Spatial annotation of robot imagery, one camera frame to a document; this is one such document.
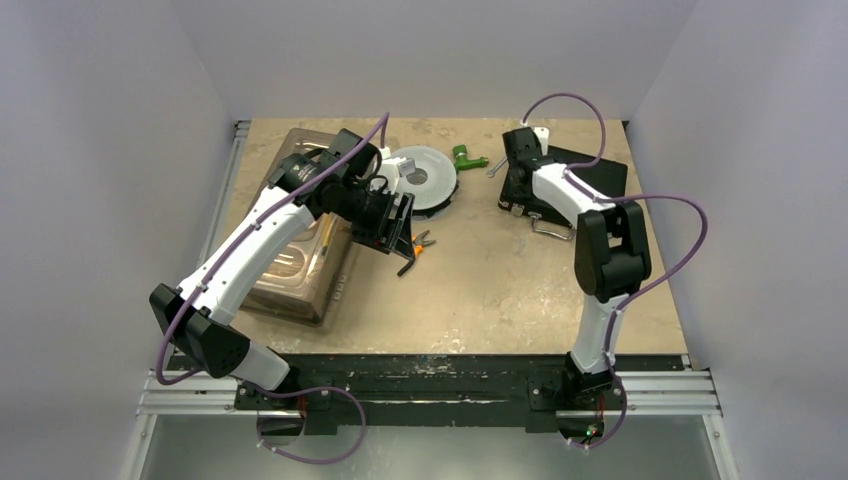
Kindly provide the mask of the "black poker set case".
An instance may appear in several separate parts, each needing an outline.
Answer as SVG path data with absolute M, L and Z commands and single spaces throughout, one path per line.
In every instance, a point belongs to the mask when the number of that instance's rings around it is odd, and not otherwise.
M 541 165 L 550 163 L 561 164 L 558 169 L 562 172 L 565 165 L 588 163 L 592 157 L 586 154 L 578 153 L 573 150 L 563 149 L 556 146 L 550 146 L 548 155 L 543 156 L 540 161 Z M 509 170 L 510 162 L 504 168 Z M 626 183 L 628 177 L 628 166 L 616 161 L 600 159 L 597 164 L 591 168 L 576 169 L 574 173 L 586 184 L 597 190 L 599 193 L 608 197 L 619 197 L 626 193 Z M 515 216 L 532 217 L 536 216 L 539 220 L 549 222 L 566 228 L 571 228 L 568 220 L 559 214 L 552 206 L 535 197 L 533 205 L 527 209 L 507 209 L 506 202 L 506 177 L 503 180 L 500 195 L 497 201 L 498 207 L 508 211 Z

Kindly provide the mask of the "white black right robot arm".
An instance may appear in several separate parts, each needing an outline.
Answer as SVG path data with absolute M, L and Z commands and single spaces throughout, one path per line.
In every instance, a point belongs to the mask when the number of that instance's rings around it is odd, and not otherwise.
M 544 153 L 530 127 L 502 135 L 508 177 L 547 203 L 574 231 L 574 275 L 585 294 L 577 339 L 566 356 L 564 399 L 584 407 L 613 382 L 617 317 L 652 270 L 645 215 L 633 201 L 616 203 L 578 175 L 575 164 Z

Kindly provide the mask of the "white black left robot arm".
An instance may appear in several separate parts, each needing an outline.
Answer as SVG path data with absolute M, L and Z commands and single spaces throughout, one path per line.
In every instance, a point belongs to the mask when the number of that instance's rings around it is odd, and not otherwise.
M 348 222 L 351 240 L 410 260 L 414 196 L 398 181 L 413 159 L 385 159 L 368 138 L 340 130 L 329 146 L 278 157 L 265 186 L 235 231 L 178 286 L 158 285 L 149 302 L 167 342 L 214 378 L 259 388 L 272 408 L 297 399 L 289 364 L 231 325 L 243 301 L 278 254 L 326 215 Z

